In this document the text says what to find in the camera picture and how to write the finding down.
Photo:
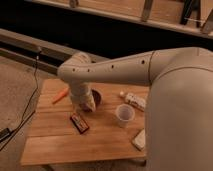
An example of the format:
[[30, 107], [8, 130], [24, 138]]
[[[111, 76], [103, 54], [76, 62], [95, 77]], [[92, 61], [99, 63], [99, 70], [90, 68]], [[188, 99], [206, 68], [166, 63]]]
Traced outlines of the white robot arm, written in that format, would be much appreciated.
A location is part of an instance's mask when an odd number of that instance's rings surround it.
[[90, 82], [148, 86], [147, 171], [213, 171], [213, 51], [163, 49], [98, 63], [77, 53], [57, 75], [77, 103]]

